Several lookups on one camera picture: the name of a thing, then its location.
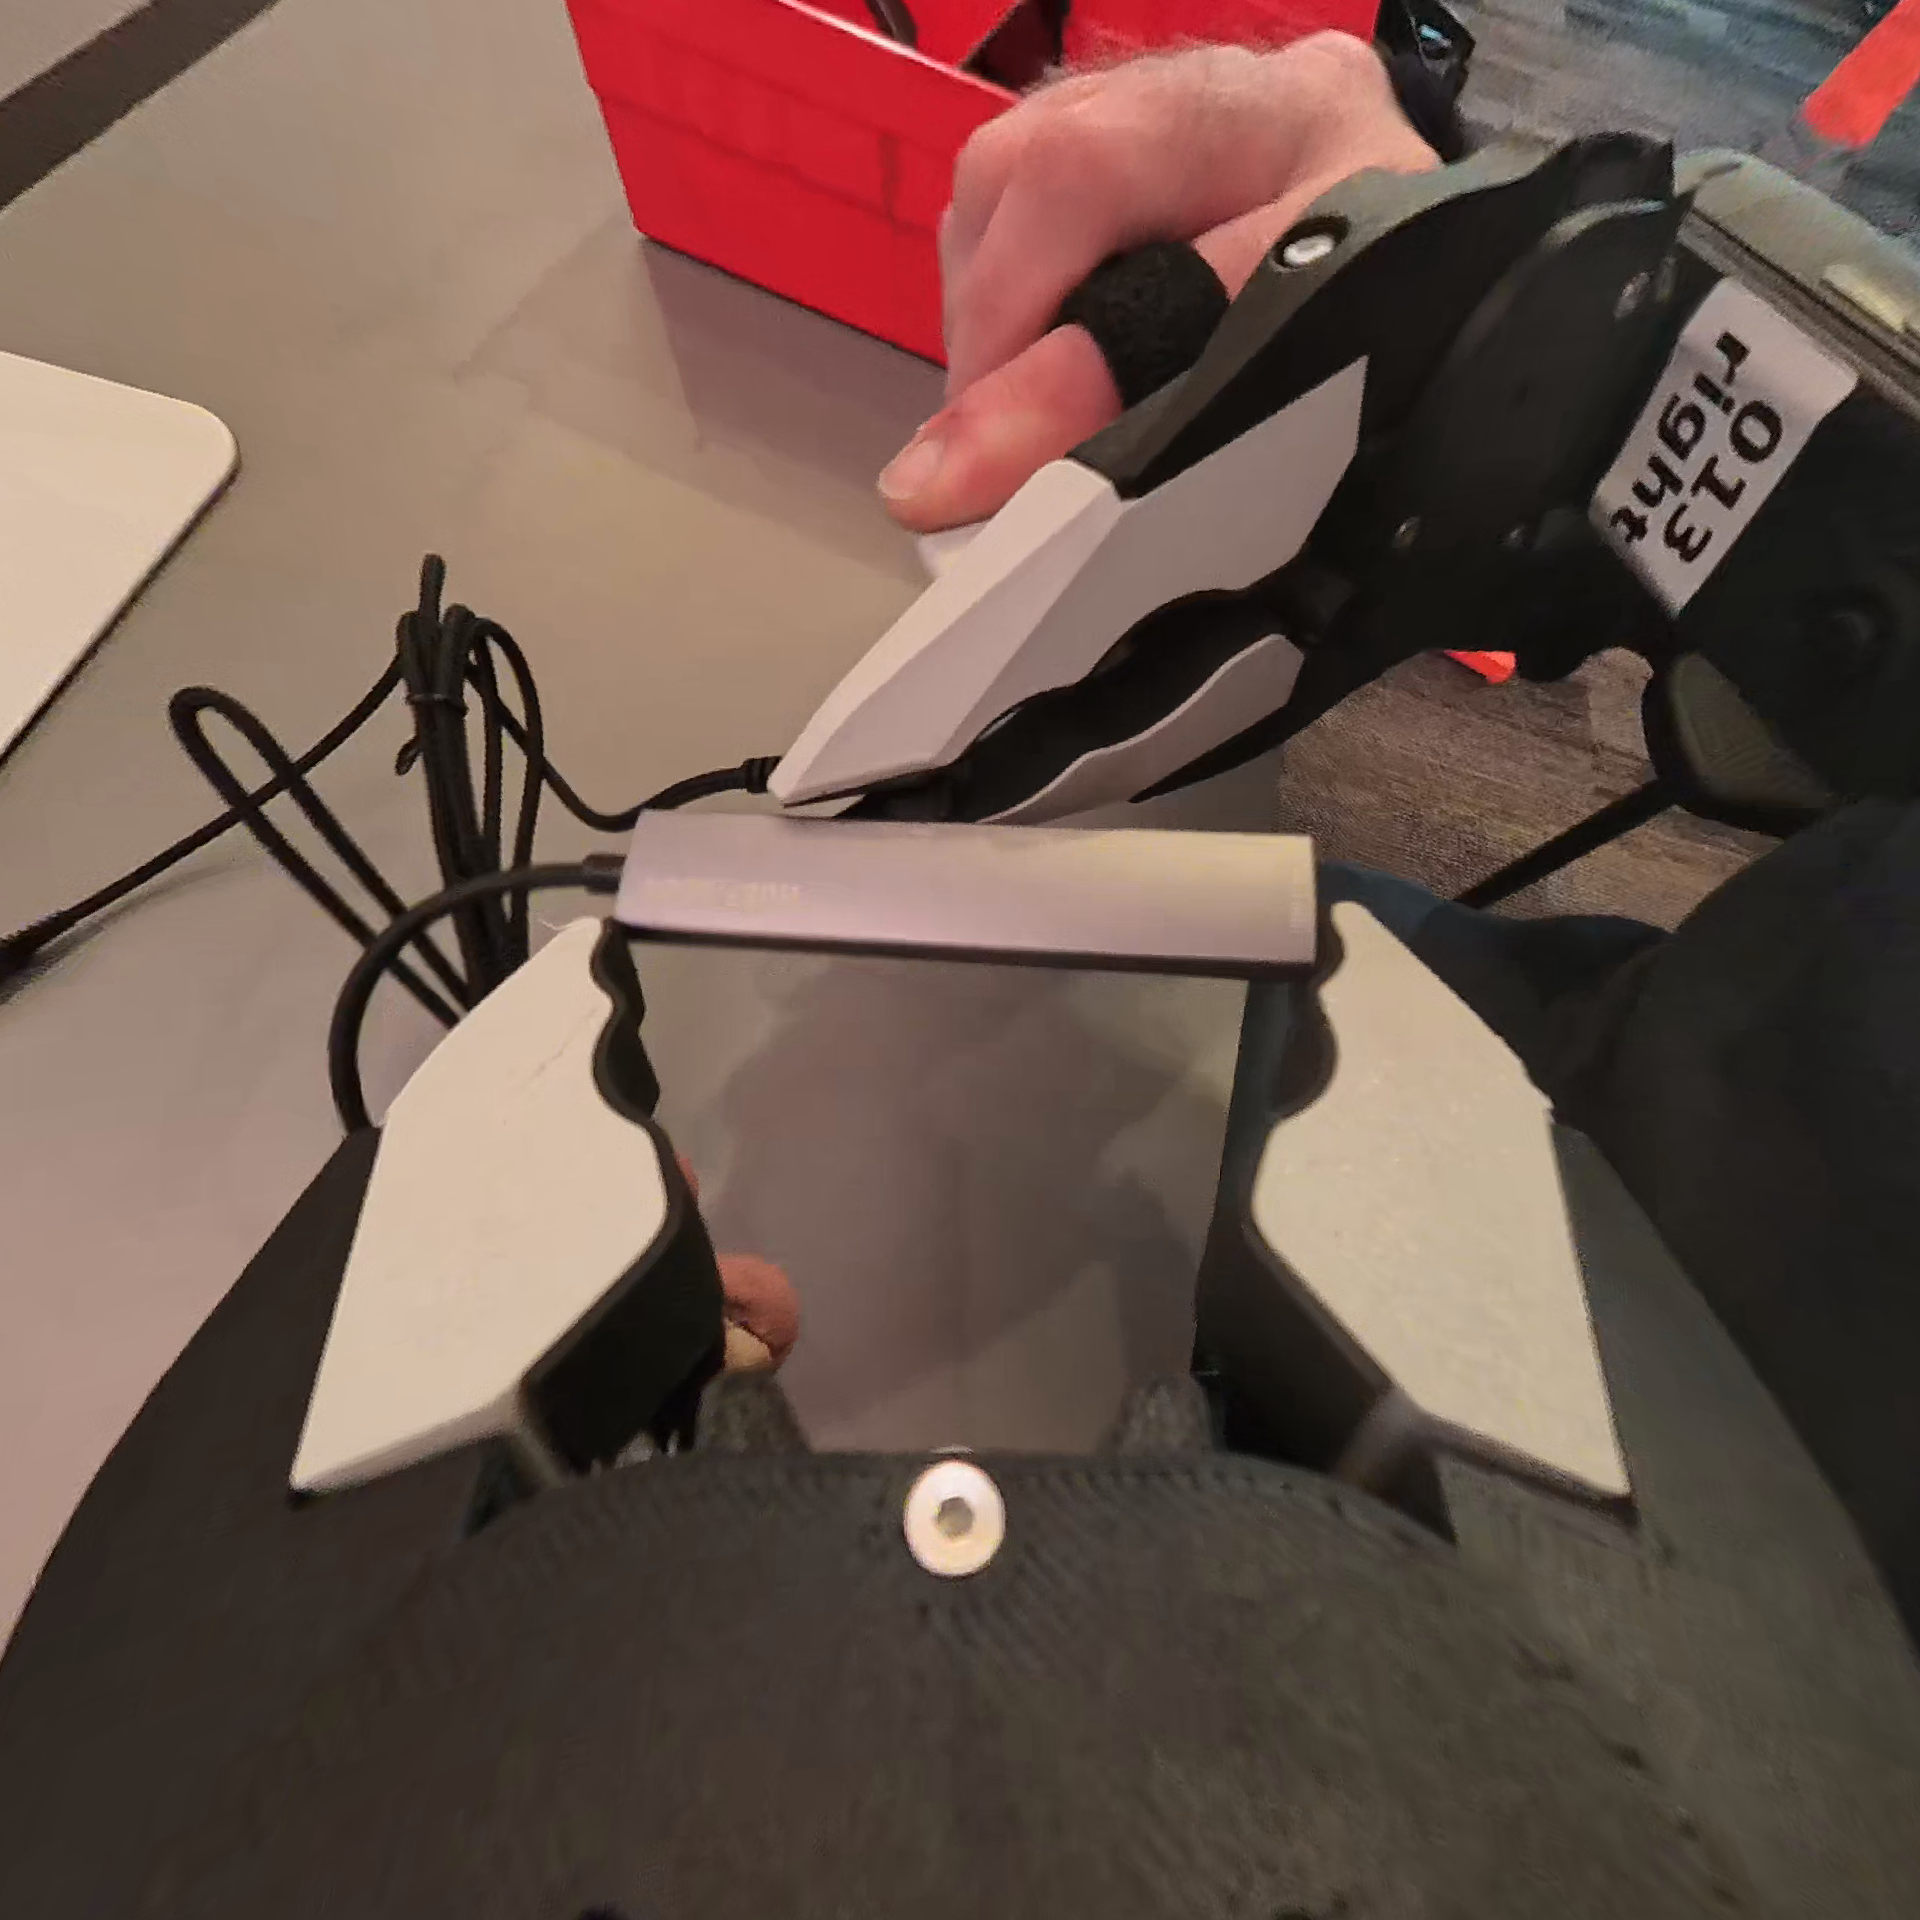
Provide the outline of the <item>person's left hand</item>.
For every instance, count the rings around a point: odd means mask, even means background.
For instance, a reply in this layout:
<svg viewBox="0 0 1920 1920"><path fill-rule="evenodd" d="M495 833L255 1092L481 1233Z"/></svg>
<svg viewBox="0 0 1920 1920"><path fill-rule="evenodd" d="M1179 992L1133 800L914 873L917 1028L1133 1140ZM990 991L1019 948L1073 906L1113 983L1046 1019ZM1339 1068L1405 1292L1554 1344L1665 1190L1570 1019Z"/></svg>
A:
<svg viewBox="0 0 1920 1920"><path fill-rule="evenodd" d="M800 1337L800 1297L792 1278L757 1256L719 1256L703 1215L701 1180L677 1155L686 1198L685 1242L703 1288L713 1295L713 1328L695 1383L719 1377L768 1379L783 1372Z"/></svg>

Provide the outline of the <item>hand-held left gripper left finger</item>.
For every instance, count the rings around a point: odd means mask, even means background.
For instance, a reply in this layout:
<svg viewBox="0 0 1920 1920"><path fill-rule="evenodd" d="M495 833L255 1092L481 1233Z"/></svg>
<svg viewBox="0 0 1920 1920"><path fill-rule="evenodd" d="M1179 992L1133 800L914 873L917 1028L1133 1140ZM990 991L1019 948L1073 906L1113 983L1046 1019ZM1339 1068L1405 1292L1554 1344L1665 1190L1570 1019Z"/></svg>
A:
<svg viewBox="0 0 1920 1920"><path fill-rule="evenodd" d="M485 1442L562 1482L689 1440L726 1292L640 1022L626 930L578 920L397 1096L296 1494Z"/></svg>

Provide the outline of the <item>grey usb hub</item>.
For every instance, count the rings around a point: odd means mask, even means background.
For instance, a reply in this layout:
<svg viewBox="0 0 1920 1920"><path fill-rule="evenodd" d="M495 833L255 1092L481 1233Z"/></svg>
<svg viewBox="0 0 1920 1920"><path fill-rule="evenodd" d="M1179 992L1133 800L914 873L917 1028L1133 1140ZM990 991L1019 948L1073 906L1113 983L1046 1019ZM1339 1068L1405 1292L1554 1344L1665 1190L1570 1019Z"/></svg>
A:
<svg viewBox="0 0 1920 1920"><path fill-rule="evenodd" d="M664 945L1159 977L1299 977L1312 841L1273 833L653 812L613 922Z"/></svg>

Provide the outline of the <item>red plastic bin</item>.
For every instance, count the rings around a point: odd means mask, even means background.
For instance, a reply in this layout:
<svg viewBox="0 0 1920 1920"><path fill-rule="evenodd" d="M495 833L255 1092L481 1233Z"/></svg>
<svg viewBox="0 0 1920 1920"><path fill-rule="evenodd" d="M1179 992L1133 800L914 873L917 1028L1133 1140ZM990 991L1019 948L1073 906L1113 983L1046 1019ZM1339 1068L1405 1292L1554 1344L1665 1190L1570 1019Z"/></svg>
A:
<svg viewBox="0 0 1920 1920"><path fill-rule="evenodd" d="M1051 67L1381 34L1373 2L569 2L640 236L944 361L960 150Z"/></svg>

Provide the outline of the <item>white stand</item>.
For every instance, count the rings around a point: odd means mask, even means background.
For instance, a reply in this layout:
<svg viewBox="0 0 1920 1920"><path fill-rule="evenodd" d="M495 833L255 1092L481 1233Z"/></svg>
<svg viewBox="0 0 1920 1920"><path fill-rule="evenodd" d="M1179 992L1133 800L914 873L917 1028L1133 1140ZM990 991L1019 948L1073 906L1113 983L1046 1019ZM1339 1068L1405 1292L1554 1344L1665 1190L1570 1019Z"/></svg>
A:
<svg viewBox="0 0 1920 1920"><path fill-rule="evenodd" d="M229 488L208 410L3 355L3 753Z"/></svg>

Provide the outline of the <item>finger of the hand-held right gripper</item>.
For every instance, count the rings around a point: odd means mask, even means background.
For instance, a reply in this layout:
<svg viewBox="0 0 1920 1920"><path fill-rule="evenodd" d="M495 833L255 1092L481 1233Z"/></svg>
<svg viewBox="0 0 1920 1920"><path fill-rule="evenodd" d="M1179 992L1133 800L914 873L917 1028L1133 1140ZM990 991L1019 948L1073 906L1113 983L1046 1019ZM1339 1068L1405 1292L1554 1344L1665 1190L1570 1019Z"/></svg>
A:
<svg viewBox="0 0 1920 1920"><path fill-rule="evenodd" d="M963 758L963 822L1050 825L1139 800L1288 706L1306 650L1267 615L1145 632L1119 664L1041 696Z"/></svg>
<svg viewBox="0 0 1920 1920"><path fill-rule="evenodd" d="M1083 682L1144 618L1294 560L1361 441L1352 361L1142 496L1062 459L979 527L774 774L785 808L951 766L989 726Z"/></svg>

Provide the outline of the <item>person's right hand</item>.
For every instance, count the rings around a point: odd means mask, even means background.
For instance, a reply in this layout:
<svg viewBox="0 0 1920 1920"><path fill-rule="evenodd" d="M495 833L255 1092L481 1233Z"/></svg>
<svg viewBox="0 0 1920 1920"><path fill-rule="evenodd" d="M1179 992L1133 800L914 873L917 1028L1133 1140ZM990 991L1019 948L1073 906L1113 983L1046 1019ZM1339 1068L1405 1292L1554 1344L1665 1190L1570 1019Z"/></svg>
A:
<svg viewBox="0 0 1920 1920"><path fill-rule="evenodd" d="M971 136L941 230L946 398L879 480L913 536L993 518L1122 415L1069 295L1105 262L1191 244L1234 295L1311 203L1441 164L1375 47L1203 47L1050 83Z"/></svg>

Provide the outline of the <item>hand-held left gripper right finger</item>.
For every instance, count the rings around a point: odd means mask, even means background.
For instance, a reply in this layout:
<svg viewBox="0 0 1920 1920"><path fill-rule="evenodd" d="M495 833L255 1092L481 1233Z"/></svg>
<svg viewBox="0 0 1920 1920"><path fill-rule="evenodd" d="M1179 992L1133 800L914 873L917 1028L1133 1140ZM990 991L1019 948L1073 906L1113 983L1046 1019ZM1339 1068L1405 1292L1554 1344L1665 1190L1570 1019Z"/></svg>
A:
<svg viewBox="0 0 1920 1920"><path fill-rule="evenodd" d="M1194 1358L1231 1440L1384 1502L1630 1478L1549 1100L1362 904L1248 991Z"/></svg>

